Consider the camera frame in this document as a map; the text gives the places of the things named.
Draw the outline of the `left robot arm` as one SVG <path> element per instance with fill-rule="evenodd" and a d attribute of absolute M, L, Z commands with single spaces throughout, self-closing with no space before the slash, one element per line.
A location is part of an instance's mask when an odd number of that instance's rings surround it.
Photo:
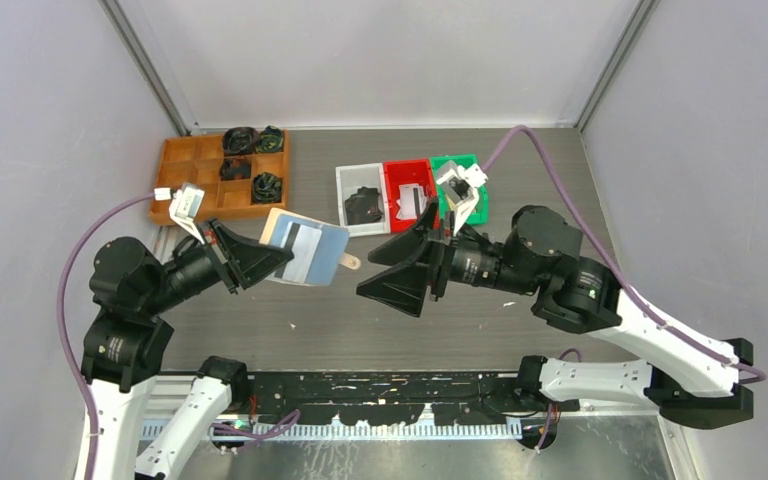
<path fill-rule="evenodd" d="M 182 405 L 143 451 L 137 450 L 149 398 L 174 329 L 162 314 L 215 284 L 230 293 L 289 263 L 291 250 L 259 243 L 216 219 L 160 262 L 139 240 L 120 237 L 95 257 L 89 287 L 100 311 L 83 340 L 80 374 L 92 395 L 81 465 L 92 479 L 175 479 L 216 418 L 252 397 L 245 363 L 208 357 Z"/>

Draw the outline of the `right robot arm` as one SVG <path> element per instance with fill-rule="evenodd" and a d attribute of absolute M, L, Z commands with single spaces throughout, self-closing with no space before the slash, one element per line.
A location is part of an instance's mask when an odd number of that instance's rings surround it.
<path fill-rule="evenodd" d="M 522 207 L 502 242 L 437 213 L 430 204 L 410 229 L 369 254 L 381 271 L 357 285 L 359 296 L 413 317 L 451 283 L 530 296 L 533 315 L 548 326 L 632 354 L 619 363 L 524 357 L 511 396 L 525 409 L 607 400 L 655 407 L 699 430 L 753 417 L 754 395 L 740 378 L 752 344 L 707 337 L 648 304 L 607 265 L 582 255 L 582 232 L 559 213 Z"/>

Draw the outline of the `cards in red bin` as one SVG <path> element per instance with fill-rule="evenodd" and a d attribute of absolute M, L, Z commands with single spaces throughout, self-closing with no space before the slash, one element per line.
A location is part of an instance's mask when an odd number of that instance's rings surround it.
<path fill-rule="evenodd" d="M 401 184 L 397 188 L 395 219 L 415 221 L 427 208 L 433 197 L 429 185 L 420 183 Z"/>

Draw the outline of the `black leather wallet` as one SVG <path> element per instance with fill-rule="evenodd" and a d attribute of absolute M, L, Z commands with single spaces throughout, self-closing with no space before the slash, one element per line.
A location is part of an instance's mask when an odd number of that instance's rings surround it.
<path fill-rule="evenodd" d="M 372 224 L 382 220 L 379 205 L 381 193 L 377 188 L 362 186 L 344 202 L 346 223 L 352 225 Z"/>

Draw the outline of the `dark floral rolled tie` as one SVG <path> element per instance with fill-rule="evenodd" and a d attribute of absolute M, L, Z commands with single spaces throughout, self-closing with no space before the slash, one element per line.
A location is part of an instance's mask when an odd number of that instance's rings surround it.
<path fill-rule="evenodd" d="M 253 204 L 276 204 L 282 201 L 283 179 L 276 174 L 263 172 L 252 180 L 251 202 Z"/>

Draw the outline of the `orange wooden compartment tray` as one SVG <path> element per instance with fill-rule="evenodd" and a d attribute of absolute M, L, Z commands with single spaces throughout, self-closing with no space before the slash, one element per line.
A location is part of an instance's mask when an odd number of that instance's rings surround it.
<path fill-rule="evenodd" d="M 160 151 L 155 186 L 178 189 L 192 183 L 205 191 L 198 210 L 199 221 L 208 218 L 240 220 L 264 217 L 273 207 L 286 208 L 291 183 L 292 142 L 288 130 L 283 131 L 283 147 L 278 152 L 252 153 L 234 156 L 236 164 L 251 167 L 248 178 L 223 180 L 220 168 L 224 160 L 222 139 L 224 134 L 167 138 Z M 252 201 L 253 182 L 257 176 L 270 173 L 281 180 L 281 197 L 272 203 Z"/>

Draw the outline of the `small dark rolled tie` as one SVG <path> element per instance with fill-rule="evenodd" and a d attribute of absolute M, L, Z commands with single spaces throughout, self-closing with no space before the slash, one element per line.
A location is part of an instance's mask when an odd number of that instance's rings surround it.
<path fill-rule="evenodd" d="M 221 181 L 247 180 L 251 178 L 252 165 L 246 157 L 226 157 L 219 169 Z"/>

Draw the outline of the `green plastic bin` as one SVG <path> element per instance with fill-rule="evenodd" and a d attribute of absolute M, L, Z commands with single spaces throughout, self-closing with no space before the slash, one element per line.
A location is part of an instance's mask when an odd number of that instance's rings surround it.
<path fill-rule="evenodd" d="M 432 169 L 432 174 L 434 179 L 437 179 L 439 170 L 443 168 L 449 161 L 454 162 L 455 164 L 464 167 L 469 168 L 472 165 L 478 164 L 478 159 L 475 154 L 462 154 L 462 155 L 449 155 L 449 156 L 435 156 L 429 158 L 429 163 Z M 441 186 L 436 186 L 437 196 L 439 198 L 439 205 L 438 205 L 438 216 L 440 220 L 443 220 L 445 218 L 446 213 L 449 211 L 449 205 L 447 203 L 447 200 L 445 198 L 445 193 Z M 478 225 L 484 225 L 488 221 L 489 216 L 489 210 L 488 210 L 488 191 L 486 186 L 482 186 L 479 189 L 479 201 L 472 211 L 472 213 L 469 215 L 467 219 L 467 224 L 471 226 L 478 226 Z"/>

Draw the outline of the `red plastic bin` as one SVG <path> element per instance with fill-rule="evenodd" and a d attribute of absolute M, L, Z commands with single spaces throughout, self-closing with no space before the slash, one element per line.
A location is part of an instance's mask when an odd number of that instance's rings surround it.
<path fill-rule="evenodd" d="M 391 233 L 408 230 L 437 196 L 428 158 L 383 163 Z"/>

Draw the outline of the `white plastic bin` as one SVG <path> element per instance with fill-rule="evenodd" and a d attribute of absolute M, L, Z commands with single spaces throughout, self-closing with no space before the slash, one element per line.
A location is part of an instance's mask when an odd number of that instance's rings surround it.
<path fill-rule="evenodd" d="M 350 237 L 391 233 L 382 163 L 335 168 L 339 224 Z"/>

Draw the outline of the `black rolled tie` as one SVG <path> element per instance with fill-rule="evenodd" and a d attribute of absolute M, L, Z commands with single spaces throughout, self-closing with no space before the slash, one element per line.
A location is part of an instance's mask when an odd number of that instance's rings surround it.
<path fill-rule="evenodd" d="M 260 142 L 260 134 L 253 127 L 234 127 L 222 136 L 221 146 L 226 157 L 253 153 Z"/>

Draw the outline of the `green floral rolled tie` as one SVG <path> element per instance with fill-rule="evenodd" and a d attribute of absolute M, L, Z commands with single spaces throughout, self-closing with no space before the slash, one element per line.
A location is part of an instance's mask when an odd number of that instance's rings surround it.
<path fill-rule="evenodd" d="M 280 153 L 284 150 L 284 131 L 275 126 L 266 126 L 258 137 L 255 151 L 258 154 Z"/>

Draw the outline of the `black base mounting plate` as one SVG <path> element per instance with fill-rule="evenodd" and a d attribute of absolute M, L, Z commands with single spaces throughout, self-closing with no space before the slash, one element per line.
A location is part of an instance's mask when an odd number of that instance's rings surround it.
<path fill-rule="evenodd" d="M 266 423 L 294 410 L 300 425 L 408 426 L 425 409 L 436 426 L 500 424 L 506 413 L 535 416 L 545 401 L 504 371 L 260 371 L 228 411 Z"/>

